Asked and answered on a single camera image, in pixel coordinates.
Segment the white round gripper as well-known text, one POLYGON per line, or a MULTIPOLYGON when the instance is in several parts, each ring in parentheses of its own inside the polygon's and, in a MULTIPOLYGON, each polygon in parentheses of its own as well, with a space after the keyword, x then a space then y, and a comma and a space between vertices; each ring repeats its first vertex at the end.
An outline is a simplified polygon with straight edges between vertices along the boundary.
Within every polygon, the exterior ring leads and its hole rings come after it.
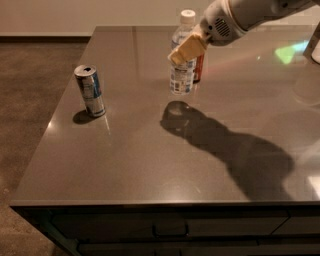
POLYGON ((168 55, 174 65, 182 65, 205 53, 207 44, 225 46, 243 37, 246 31, 238 24, 231 11, 230 0, 214 0, 204 11, 200 26, 168 55))

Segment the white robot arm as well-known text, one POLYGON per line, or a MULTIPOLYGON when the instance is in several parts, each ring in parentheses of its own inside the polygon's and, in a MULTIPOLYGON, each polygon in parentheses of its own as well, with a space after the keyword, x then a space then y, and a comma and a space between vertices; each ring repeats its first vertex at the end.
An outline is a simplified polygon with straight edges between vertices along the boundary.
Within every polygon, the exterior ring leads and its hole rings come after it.
POLYGON ((214 0, 198 25, 168 55, 180 65, 205 53, 208 45, 226 46, 253 28, 302 12, 320 0, 214 0))

